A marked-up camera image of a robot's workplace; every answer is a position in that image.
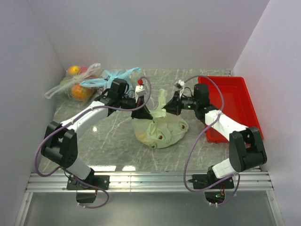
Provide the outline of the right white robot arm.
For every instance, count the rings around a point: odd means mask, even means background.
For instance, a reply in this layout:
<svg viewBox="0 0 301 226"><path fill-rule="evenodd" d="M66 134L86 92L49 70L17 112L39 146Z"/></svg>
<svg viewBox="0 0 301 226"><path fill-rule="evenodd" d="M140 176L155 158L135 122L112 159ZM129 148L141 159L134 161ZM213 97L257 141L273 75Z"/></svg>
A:
<svg viewBox="0 0 301 226"><path fill-rule="evenodd" d="M206 129L216 130L229 142L229 157L209 167L207 171L207 182L210 187L218 188L225 177L267 162L265 147L257 127L240 124L211 104L206 84L196 84L193 94L189 97L183 94L184 85L184 81L175 84L178 90L164 109L175 115L180 115L182 110L193 110L196 118L206 126Z"/></svg>

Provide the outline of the light green plastic bag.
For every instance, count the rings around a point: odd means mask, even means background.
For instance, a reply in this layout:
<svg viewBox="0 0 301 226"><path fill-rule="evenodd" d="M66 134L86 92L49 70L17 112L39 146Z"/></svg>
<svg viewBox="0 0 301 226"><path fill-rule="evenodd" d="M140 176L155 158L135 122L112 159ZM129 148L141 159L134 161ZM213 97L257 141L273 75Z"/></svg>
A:
<svg viewBox="0 0 301 226"><path fill-rule="evenodd" d="M167 91L160 89L158 107L150 112L152 120L131 120L136 139L151 148L169 147L182 139L189 129L187 122L180 115L167 113L163 108L166 96Z"/></svg>

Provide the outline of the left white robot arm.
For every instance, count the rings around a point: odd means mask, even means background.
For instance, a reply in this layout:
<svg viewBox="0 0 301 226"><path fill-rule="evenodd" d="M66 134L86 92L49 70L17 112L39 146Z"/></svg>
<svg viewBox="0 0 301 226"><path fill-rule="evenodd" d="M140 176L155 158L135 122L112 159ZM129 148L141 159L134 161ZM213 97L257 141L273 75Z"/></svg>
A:
<svg viewBox="0 0 301 226"><path fill-rule="evenodd" d="M92 188L96 182L94 170L78 156L80 137L115 111L132 112L133 115L147 112L146 103L151 96L149 79L143 76L138 80L134 97L126 95L127 87L124 79L114 79L110 88L96 97L83 111L61 123L51 122L38 147L38 153L73 175L83 189Z"/></svg>

